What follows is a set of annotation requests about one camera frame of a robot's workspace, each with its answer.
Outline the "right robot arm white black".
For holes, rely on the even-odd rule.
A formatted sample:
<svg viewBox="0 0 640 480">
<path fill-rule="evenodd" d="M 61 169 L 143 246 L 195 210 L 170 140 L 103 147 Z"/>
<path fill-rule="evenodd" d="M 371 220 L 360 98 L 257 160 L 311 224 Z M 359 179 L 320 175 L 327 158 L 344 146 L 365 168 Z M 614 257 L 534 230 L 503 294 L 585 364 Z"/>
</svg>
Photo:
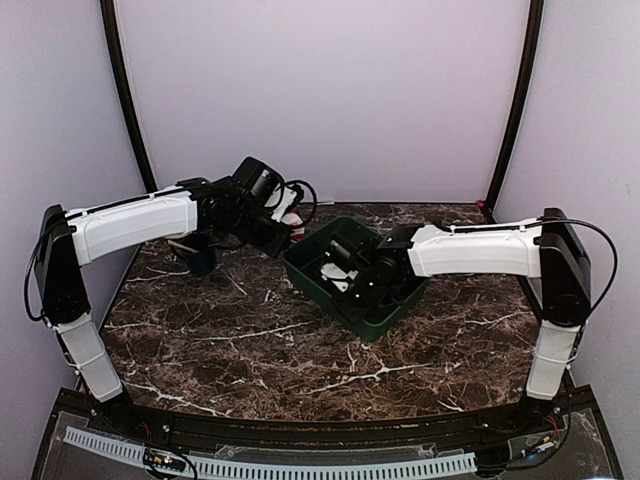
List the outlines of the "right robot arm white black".
<svg viewBox="0 0 640 480">
<path fill-rule="evenodd" d="M 322 280 L 336 299 L 364 310 L 395 300 L 422 278 L 505 274 L 541 282 L 542 320 L 526 383 L 527 398 L 510 413 L 521 434 L 549 416 L 572 351 L 592 309 L 591 264 L 571 223 L 558 208 L 543 216 L 491 225 L 404 224 L 382 240 L 335 233 L 324 249 Z"/>
</svg>

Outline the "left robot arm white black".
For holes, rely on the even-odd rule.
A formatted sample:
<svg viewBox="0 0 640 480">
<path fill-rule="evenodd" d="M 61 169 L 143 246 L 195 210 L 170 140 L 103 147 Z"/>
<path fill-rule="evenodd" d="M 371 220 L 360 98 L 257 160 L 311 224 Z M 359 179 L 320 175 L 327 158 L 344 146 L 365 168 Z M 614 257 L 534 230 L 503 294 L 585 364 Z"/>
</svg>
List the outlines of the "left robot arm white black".
<svg viewBox="0 0 640 480">
<path fill-rule="evenodd" d="M 140 412 L 124 399 L 97 326 L 81 273 L 83 266 L 132 246 L 191 234 L 232 235 L 275 257 L 294 229 L 285 217 L 304 197 L 296 181 L 261 178 L 253 185 L 227 176 L 182 181 L 165 189 L 92 208 L 49 207 L 26 269 L 37 283 L 41 310 L 28 315 L 54 330 L 71 366 L 103 405 L 101 417 L 120 436 L 141 427 Z"/>
</svg>

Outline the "green compartment tray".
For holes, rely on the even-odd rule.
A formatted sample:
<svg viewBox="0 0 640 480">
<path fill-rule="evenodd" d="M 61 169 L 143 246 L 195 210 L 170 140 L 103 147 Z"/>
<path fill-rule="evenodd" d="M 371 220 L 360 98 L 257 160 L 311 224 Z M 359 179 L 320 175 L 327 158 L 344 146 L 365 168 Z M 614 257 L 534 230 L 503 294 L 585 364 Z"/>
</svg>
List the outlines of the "green compartment tray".
<svg viewBox="0 0 640 480">
<path fill-rule="evenodd" d="M 427 279 L 417 276 L 408 250 L 417 225 L 382 235 L 339 217 L 283 254 L 289 280 L 322 311 L 374 342 L 418 302 Z"/>
</svg>

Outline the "dark blue cup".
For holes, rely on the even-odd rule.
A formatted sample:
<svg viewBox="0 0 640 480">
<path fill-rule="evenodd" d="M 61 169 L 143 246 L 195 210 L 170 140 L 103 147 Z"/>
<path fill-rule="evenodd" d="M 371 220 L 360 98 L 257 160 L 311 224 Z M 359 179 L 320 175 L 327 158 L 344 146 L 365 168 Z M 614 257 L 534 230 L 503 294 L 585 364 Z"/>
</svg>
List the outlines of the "dark blue cup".
<svg viewBox="0 0 640 480">
<path fill-rule="evenodd" d="M 215 270 L 217 266 L 216 251 L 210 244 L 210 237 L 207 234 L 190 234 L 179 244 L 182 246 L 182 259 L 193 275 L 204 276 Z"/>
</svg>

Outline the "wooden stick in cup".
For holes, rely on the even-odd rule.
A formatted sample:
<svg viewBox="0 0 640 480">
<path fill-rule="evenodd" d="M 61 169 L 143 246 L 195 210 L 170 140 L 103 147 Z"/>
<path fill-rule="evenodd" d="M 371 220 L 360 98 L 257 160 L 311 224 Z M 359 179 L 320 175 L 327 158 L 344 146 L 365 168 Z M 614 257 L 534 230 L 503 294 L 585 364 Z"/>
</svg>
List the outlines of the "wooden stick in cup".
<svg viewBox="0 0 640 480">
<path fill-rule="evenodd" d="M 181 251 L 184 251 L 184 252 L 188 252 L 190 254 L 198 253 L 198 250 L 196 250 L 194 248 L 191 248 L 189 246 L 183 245 L 183 244 L 181 244 L 179 242 L 176 242 L 174 240 L 171 240 L 171 239 L 167 240 L 167 244 L 172 248 L 175 248 L 175 249 L 178 249 L 178 250 L 181 250 Z"/>
</svg>

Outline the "right black frame post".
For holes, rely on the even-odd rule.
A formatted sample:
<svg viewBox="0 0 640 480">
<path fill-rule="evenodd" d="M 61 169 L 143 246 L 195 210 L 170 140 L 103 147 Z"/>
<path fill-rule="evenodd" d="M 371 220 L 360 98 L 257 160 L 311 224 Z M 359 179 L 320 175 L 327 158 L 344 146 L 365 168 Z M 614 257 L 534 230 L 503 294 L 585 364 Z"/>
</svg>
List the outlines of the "right black frame post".
<svg viewBox="0 0 640 480">
<path fill-rule="evenodd" d="M 487 218 L 493 217 L 515 149 L 533 75 L 544 4 L 544 0 L 531 0 L 529 2 L 523 48 L 509 115 L 489 188 L 483 201 L 482 211 Z"/>
</svg>

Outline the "black frame post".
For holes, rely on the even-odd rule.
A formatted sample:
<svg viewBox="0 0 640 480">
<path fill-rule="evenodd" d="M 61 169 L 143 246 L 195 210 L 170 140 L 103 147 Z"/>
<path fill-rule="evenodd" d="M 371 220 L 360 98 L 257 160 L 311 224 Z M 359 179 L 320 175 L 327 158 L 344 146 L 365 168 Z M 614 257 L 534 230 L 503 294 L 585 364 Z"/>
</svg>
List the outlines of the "black frame post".
<svg viewBox="0 0 640 480">
<path fill-rule="evenodd" d="M 544 0 L 531 0 L 529 2 L 523 48 L 509 115 L 489 188 L 483 201 L 482 211 L 487 218 L 493 217 L 515 149 L 533 75 L 544 4 Z"/>
<path fill-rule="evenodd" d="M 157 190 L 158 187 L 147 153 L 136 107 L 134 105 L 133 92 L 129 82 L 124 49 L 119 31 L 116 2 L 113 0 L 100 0 L 99 5 L 109 61 L 111 64 L 121 113 L 124 119 L 138 173 L 145 191 L 150 193 Z"/>
</svg>

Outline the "left black frame post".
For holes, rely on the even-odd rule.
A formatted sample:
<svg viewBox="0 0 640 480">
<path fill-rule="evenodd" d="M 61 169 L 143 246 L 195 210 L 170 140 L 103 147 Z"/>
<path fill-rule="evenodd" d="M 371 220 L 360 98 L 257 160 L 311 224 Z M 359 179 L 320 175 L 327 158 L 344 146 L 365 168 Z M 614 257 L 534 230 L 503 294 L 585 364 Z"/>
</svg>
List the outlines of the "left black frame post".
<svg viewBox="0 0 640 480">
<path fill-rule="evenodd" d="M 124 49 L 119 31 L 116 2 L 113 0 L 100 0 L 99 5 L 109 61 L 111 64 L 121 113 L 124 119 L 138 173 L 145 191 L 150 193 L 157 190 L 158 187 L 147 153 L 136 107 L 134 105 L 133 92 L 129 82 Z"/>
</svg>

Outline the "black front rail base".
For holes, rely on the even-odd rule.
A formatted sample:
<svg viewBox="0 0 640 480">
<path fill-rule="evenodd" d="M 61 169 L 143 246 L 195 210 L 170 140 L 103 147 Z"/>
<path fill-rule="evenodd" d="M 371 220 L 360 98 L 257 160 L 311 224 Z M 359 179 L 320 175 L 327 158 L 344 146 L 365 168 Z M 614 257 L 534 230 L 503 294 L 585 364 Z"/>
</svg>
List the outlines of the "black front rail base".
<svg viewBox="0 0 640 480">
<path fill-rule="evenodd" d="M 59 392 L 43 436 L 36 479 L 162 479 L 141 468 L 67 445 L 68 427 L 176 454 L 225 447 L 390 454 L 393 461 L 473 453 L 477 472 L 440 479 L 619 479 L 623 472 L 592 391 L 570 388 L 542 416 L 518 404 L 484 410 L 365 422 L 278 422 L 216 418 L 144 406 L 122 435 L 87 395 Z"/>
</svg>

